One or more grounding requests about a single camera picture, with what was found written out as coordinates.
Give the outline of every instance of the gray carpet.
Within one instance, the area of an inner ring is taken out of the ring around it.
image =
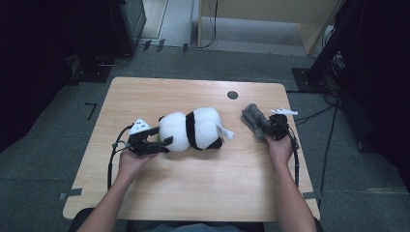
[[[106,83],[66,86],[21,140],[2,152],[0,231],[67,231],[65,201],[115,76],[275,82],[297,90],[291,68],[309,68],[314,58],[155,47],[139,48],[131,60],[112,69]],[[289,93],[299,117],[328,105],[321,94]],[[91,105],[98,107],[91,119]],[[297,127],[314,189],[319,192],[333,110]],[[408,231],[410,197],[396,169],[378,154],[357,151],[357,138],[342,109],[327,158],[321,221],[325,231]],[[267,223],[269,231],[278,231]],[[124,229],[120,221],[117,230]]]

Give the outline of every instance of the hand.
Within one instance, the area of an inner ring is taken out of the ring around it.
[[[135,177],[142,171],[142,167],[145,163],[155,158],[157,154],[148,155],[141,159],[129,149],[125,149],[121,152],[120,156],[117,179],[124,180],[130,185]]]
[[[269,153],[271,155],[274,167],[286,166],[292,156],[293,149],[289,136],[285,136],[279,141],[275,141],[270,135],[265,134],[265,139],[269,144]]]

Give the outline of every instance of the left hand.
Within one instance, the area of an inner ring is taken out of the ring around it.
[[[131,184],[136,176],[142,171],[142,167],[149,161],[157,156],[152,154],[145,156],[144,158],[138,158],[129,149],[125,149],[121,152],[120,163],[117,179],[123,179],[127,184]]]

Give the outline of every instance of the panda plush toy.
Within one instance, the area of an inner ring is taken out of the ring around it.
[[[218,149],[222,146],[220,115],[212,107],[197,108],[185,115],[170,113],[160,118],[160,140],[173,136],[170,152],[182,152],[193,147],[196,150]]]

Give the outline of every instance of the tape mark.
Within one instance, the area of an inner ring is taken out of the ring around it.
[[[145,43],[145,45],[144,45],[143,51],[148,50],[148,49],[150,48],[150,45],[151,45],[151,41],[147,41],[147,42]]]
[[[75,188],[75,189],[69,189],[67,192],[60,193],[58,195],[59,200],[67,200],[69,196],[78,196],[82,194],[82,188]]]
[[[188,51],[188,44],[184,43],[184,48],[182,49],[182,52],[187,52]]]
[[[302,195],[304,196],[305,200],[314,199],[314,198],[317,198],[317,199],[323,198],[321,195],[316,194],[314,191],[304,192],[302,193]]]
[[[157,52],[162,51],[164,43],[165,43],[165,39],[160,40],[160,44],[158,44],[158,47],[157,47]]]
[[[88,116],[88,119],[87,119],[87,121],[90,121],[91,117],[93,117],[93,114],[96,111],[96,108],[97,108],[98,104],[97,103],[86,102],[85,105],[93,105],[93,109],[91,110],[91,113],[90,113],[90,115]]]

